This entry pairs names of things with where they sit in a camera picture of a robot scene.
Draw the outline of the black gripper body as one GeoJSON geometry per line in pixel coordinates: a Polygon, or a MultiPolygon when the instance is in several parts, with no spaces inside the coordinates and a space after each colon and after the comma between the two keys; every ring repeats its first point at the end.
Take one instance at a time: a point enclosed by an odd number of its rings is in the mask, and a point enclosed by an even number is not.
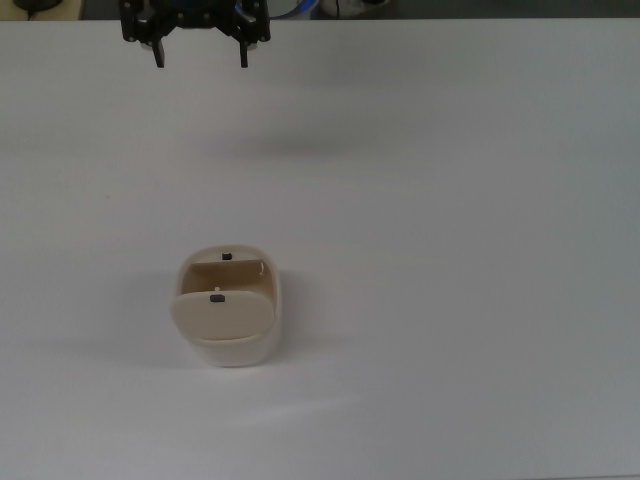
{"type": "Polygon", "coordinates": [[[207,29],[233,24],[236,2],[227,0],[156,0],[150,6],[163,20],[180,28],[207,29]]]}

